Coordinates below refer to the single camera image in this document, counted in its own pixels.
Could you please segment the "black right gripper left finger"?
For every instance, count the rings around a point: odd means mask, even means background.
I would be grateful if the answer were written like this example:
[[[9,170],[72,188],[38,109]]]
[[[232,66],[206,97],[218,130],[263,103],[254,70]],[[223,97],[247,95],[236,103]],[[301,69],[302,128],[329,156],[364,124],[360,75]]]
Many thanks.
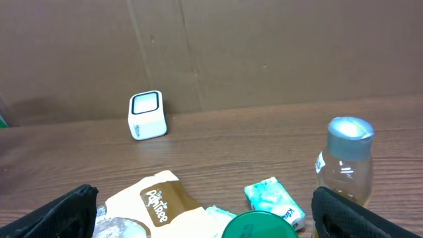
[[[1,238],[91,238],[97,188],[83,184],[1,228]]]

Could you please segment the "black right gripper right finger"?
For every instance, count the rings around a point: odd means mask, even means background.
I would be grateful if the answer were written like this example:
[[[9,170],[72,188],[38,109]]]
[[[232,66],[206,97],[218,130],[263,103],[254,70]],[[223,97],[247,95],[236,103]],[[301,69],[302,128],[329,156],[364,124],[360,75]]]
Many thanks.
[[[420,238],[323,186],[311,208],[319,238]]]

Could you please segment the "yellow dish soap bottle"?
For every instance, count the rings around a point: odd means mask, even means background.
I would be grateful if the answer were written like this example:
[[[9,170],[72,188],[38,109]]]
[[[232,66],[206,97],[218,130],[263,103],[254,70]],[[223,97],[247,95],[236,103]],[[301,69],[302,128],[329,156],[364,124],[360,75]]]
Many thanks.
[[[361,118],[333,118],[327,144],[315,162],[317,188],[326,187],[366,208],[373,189],[373,137],[373,127]],[[312,237],[316,238],[314,220],[313,225]]]

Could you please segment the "teal tissue pack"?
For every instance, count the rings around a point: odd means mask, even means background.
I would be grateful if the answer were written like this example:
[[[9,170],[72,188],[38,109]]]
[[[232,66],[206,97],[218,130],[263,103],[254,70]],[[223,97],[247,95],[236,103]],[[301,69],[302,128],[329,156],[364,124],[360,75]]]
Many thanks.
[[[305,212],[275,177],[244,187],[244,193],[251,210],[276,214],[296,231],[305,228]]]

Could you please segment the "green lid jar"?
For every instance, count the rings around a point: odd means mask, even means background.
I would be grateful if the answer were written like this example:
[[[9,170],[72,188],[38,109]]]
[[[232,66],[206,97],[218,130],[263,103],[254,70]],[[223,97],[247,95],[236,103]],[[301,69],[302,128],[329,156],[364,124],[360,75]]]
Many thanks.
[[[222,238],[298,238],[295,229],[283,218],[265,211],[237,215],[226,226]]]

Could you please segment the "brown snack pouch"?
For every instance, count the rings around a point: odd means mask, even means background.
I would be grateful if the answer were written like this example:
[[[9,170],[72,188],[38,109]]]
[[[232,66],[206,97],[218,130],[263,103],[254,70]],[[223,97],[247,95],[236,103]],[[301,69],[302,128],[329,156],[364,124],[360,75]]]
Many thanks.
[[[97,208],[93,237],[212,238],[206,210],[166,170],[121,190]]]

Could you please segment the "teal wipes packet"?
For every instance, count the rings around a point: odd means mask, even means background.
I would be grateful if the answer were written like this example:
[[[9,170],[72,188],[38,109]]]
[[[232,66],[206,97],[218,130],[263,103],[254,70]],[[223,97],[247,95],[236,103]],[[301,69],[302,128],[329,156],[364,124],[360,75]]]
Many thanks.
[[[235,214],[222,210],[217,206],[206,208],[206,213],[209,215],[213,225],[213,238],[221,238],[229,222],[236,217]]]

